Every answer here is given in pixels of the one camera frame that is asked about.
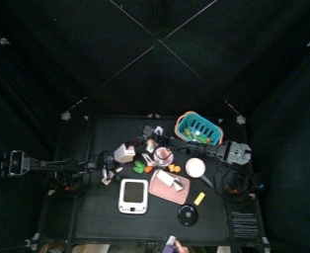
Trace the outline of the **person's hand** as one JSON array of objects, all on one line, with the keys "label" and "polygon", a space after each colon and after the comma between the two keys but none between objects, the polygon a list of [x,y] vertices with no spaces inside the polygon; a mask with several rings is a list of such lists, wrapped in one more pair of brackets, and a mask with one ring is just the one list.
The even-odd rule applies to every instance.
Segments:
[{"label": "person's hand", "polygon": [[174,240],[174,247],[175,247],[177,253],[189,253],[188,247],[182,246],[177,240]]}]

